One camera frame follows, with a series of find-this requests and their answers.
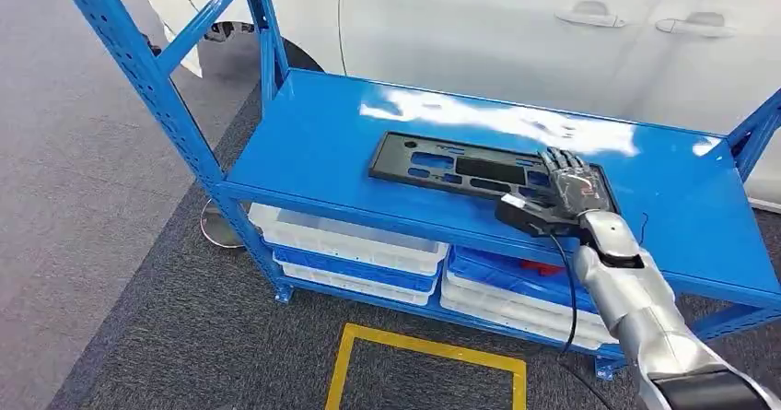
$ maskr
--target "shelf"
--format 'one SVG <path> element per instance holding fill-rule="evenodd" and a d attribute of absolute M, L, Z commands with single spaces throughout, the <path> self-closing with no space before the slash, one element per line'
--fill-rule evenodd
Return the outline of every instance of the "shelf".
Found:
<path fill-rule="evenodd" d="M 351 299 L 354 301 L 365 302 L 373 306 L 384 307 L 386 309 L 393 309 L 403 311 L 406 313 L 412 313 L 415 315 L 431 318 L 434 320 L 440 320 L 445 322 L 451 322 L 454 324 L 464 325 L 466 327 L 472 327 L 478 330 L 484 330 L 487 332 L 493 332 L 495 334 L 503 334 L 513 338 L 520 338 L 533 343 L 545 344 L 547 346 L 561 347 L 562 342 L 554 339 L 539 336 L 538 334 L 531 334 L 523 332 L 512 327 L 506 327 L 505 325 L 497 324 L 495 322 L 481 320 L 470 315 L 458 313 L 456 311 L 444 309 L 439 306 L 439 297 L 441 295 L 440 281 L 437 281 L 437 288 L 434 293 L 431 294 L 431 298 L 428 304 L 425 306 L 416 306 L 414 304 L 407 304 L 405 302 L 394 301 L 392 299 L 385 299 L 380 297 L 373 297 L 371 295 L 365 295 L 362 293 L 353 292 L 350 290 L 344 290 L 338 287 L 325 286 L 323 284 L 313 283 L 303 279 L 293 278 L 290 276 L 283 277 L 284 282 L 291 284 L 295 287 L 305 288 L 315 292 L 323 293 L 326 295 L 332 295 L 339 298 Z M 586 353 L 589 355 L 595 355 L 600 357 L 608 357 L 612 359 L 621 359 L 624 357 L 623 352 L 618 345 L 602 345 L 598 350 L 589 350 L 579 346 L 572 346 L 572 351 Z"/>
<path fill-rule="evenodd" d="M 230 196 L 559 264 L 494 202 L 368 177 L 386 131 L 537 152 L 605 170 L 622 214 L 674 286 L 781 308 L 781 287 L 723 137 L 293 69 L 219 184 Z M 568 241 L 573 249 L 577 243 Z"/>

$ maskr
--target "robotic arm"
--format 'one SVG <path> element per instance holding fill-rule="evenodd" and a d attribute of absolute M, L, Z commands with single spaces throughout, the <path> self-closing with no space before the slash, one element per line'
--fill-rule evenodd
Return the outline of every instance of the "robotic arm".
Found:
<path fill-rule="evenodd" d="M 558 205 L 543 208 L 507 194 L 501 221 L 531 235 L 581 240 L 573 270 L 639 379 L 648 410 L 781 410 L 781 401 L 697 338 L 651 254 L 624 219 L 609 211 L 608 190 L 582 159 L 555 148 L 541 153 Z"/>

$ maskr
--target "blue storage bin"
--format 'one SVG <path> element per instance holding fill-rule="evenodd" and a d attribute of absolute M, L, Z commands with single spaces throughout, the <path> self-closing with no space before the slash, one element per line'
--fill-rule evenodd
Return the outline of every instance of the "blue storage bin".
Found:
<path fill-rule="evenodd" d="M 322 253 L 302 251 L 286 246 L 266 242 L 266 245 L 274 250 L 274 257 L 285 263 L 305 265 L 314 269 L 334 272 L 340 275 L 363 278 L 382 284 L 408 288 L 420 292 L 430 292 L 442 272 L 442 262 L 437 265 L 437 272 L 431 276 L 403 272 L 401 270 L 380 267 L 374 264 L 364 264 L 352 260 L 345 260 Z"/>
<path fill-rule="evenodd" d="M 572 299 L 566 271 L 541 276 L 535 270 L 524 269 L 520 259 L 452 246 L 448 270 L 455 276 L 503 288 L 521 295 L 570 306 Z M 591 296 L 575 279 L 576 304 L 580 310 L 598 313 Z"/>

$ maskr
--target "red object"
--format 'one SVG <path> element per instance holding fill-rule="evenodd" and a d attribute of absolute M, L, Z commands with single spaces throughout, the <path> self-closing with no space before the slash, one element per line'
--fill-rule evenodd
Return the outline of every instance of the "red object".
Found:
<path fill-rule="evenodd" d="M 520 268 L 536 270 L 540 276 L 556 275 L 564 270 L 564 267 L 559 267 L 558 265 L 537 263 L 530 260 L 520 260 Z"/>

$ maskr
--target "yellow tape marking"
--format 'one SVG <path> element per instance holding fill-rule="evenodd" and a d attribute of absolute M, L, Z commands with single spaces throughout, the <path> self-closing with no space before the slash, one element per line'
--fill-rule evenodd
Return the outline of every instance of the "yellow tape marking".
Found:
<path fill-rule="evenodd" d="M 479 366 L 511 371 L 513 373 L 512 408 L 513 410 L 526 410 L 526 363 L 520 359 L 503 357 L 470 348 L 451 346 L 450 344 L 435 343 L 403 334 L 392 334 L 391 332 L 371 329 L 352 323 L 346 324 L 342 332 L 342 342 L 339 344 L 336 365 L 333 368 L 333 376 L 331 377 L 331 388 L 328 390 L 328 399 L 325 402 L 326 410 L 339 409 L 339 403 L 342 401 L 342 392 L 344 391 L 344 382 L 347 379 L 347 367 L 350 364 L 350 355 L 353 352 L 353 342 L 356 338 L 386 346 L 405 348 L 436 357 L 447 357 Z"/>

